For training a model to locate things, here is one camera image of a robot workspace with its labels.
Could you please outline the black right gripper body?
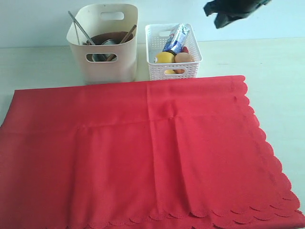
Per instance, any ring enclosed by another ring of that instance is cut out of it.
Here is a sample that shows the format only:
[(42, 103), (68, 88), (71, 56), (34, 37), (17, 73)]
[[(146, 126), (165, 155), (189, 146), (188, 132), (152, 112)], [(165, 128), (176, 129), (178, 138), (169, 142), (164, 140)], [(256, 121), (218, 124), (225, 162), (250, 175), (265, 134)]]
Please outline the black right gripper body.
[(243, 19), (269, 2), (270, 0), (219, 0), (215, 11), (230, 19)]

